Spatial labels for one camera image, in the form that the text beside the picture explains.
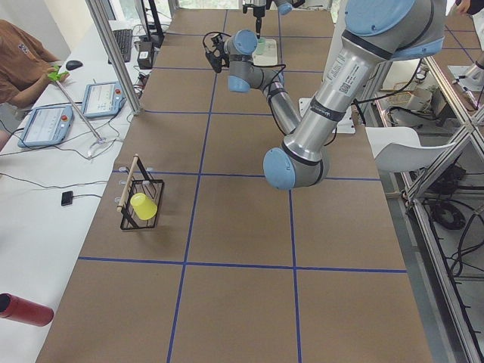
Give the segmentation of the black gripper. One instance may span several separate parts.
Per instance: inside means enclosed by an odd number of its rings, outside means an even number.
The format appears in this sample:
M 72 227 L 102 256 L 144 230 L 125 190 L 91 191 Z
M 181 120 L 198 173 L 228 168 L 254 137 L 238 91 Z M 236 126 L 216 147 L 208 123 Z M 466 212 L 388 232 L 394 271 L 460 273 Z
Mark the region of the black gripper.
M 256 18 L 256 37 L 261 36 L 262 19 L 265 16 L 265 0 L 253 0 L 253 16 Z
M 215 73 L 220 73 L 224 68 L 229 68 L 229 55 L 225 52 L 224 46 L 223 40 L 213 39 L 212 48 L 206 48 L 206 59 Z

